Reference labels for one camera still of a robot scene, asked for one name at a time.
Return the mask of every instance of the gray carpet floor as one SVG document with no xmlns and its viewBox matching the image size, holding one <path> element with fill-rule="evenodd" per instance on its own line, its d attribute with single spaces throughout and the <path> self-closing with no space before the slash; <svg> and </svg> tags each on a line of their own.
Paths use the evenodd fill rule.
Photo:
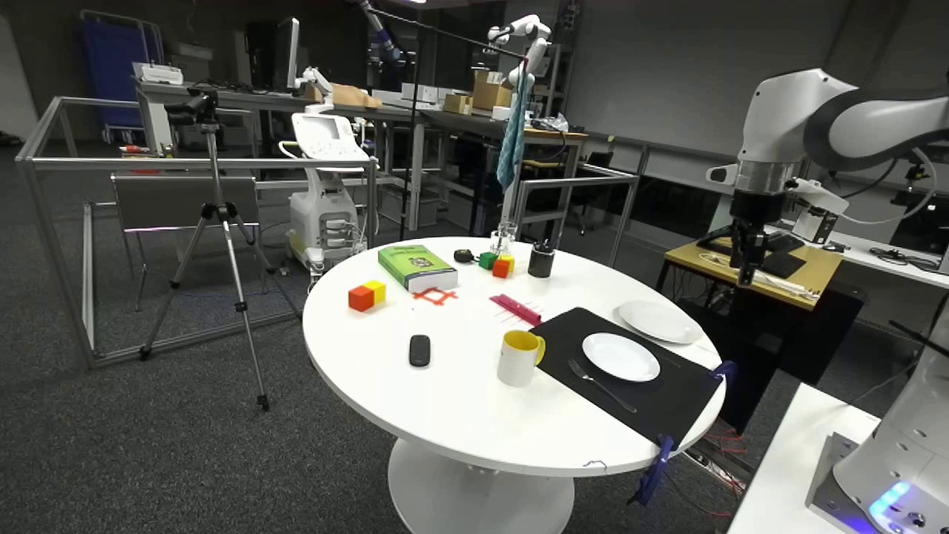
<svg viewBox="0 0 949 534">
<path fill-rule="evenodd" d="M 391 437 L 359 422 L 308 376 L 298 323 L 255 332 L 273 412 L 255 409 L 255 381 L 242 335 L 162 353 L 153 361 L 84 367 L 43 252 L 27 185 L 9 158 L 0 154 L 0 531 L 406 531 L 387 487 Z M 79 281 L 80 204 L 110 200 L 110 185 L 104 176 L 56 176 L 44 179 L 44 186 Z M 283 225 L 277 209 L 264 241 L 273 262 L 283 258 Z M 464 228 L 443 222 L 426 232 Z M 176 302 L 165 332 L 236 321 L 219 241 L 209 241 L 188 280 L 190 290 Z M 566 247 L 603 258 L 608 241 L 611 235 L 595 235 Z M 104 348 L 141 341 L 154 317 L 176 247 L 159 237 L 150 252 L 153 275 L 141 305 L 117 218 L 101 218 Z M 283 315 L 285 302 L 251 268 L 254 256 L 242 258 L 254 315 Z M 663 250 L 633 244 L 617 268 L 655 281 L 660 262 Z M 307 299 L 304 269 L 291 268 L 279 281 L 298 302 Z M 890 360 L 876 372 L 867 364 L 854 372 L 867 353 L 864 338 L 857 329 L 827 372 L 860 376 L 854 390 L 876 387 L 893 372 Z M 689 461 L 670 462 L 670 480 L 652 508 L 627 505 L 638 476 L 580 480 L 566 531 L 724 531 L 735 511 L 731 493 Z"/>
</svg>

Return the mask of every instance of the black mat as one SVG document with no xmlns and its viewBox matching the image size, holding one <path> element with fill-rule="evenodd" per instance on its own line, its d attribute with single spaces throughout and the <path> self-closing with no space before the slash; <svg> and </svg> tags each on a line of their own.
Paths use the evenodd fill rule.
<svg viewBox="0 0 949 534">
<path fill-rule="evenodd" d="M 590 403 L 608 409 L 655 444 L 666 437 L 681 442 L 716 391 L 716 376 L 710 367 L 701 367 L 638 332 L 603 321 L 587 309 L 569 309 L 540 323 L 534 332 L 547 338 L 547 360 L 540 364 L 547 375 Z M 603 375 L 583 351 L 586 338 L 595 332 L 615 332 L 644 345 L 660 360 L 663 375 L 652 382 L 627 382 Z"/>
</svg>

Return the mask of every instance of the small black object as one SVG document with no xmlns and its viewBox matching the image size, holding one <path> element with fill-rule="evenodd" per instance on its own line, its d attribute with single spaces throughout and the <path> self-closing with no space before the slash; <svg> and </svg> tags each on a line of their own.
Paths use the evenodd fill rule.
<svg viewBox="0 0 949 534">
<path fill-rule="evenodd" d="M 534 244 L 529 274 L 534 280 L 549 280 L 555 269 L 555 250 L 549 241 Z"/>
<path fill-rule="evenodd" d="M 474 262 L 474 252 L 472 252 L 472 250 L 458 250 L 458 252 L 455 252 L 455 262 L 458 262 L 458 265 L 472 265 L 472 262 Z"/>
<path fill-rule="evenodd" d="M 411 364 L 414 367 L 429 367 L 429 361 L 434 360 L 434 345 L 429 335 L 414 335 L 411 338 Z"/>
</svg>

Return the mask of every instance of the yellow cup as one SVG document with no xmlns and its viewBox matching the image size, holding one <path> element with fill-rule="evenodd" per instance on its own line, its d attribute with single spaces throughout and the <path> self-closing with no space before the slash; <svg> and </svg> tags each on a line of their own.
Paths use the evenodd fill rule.
<svg viewBox="0 0 949 534">
<path fill-rule="evenodd" d="M 534 367 L 547 357 L 547 341 L 526 329 L 506 332 L 498 381 L 512 387 L 526 387 L 534 376 Z"/>
</svg>

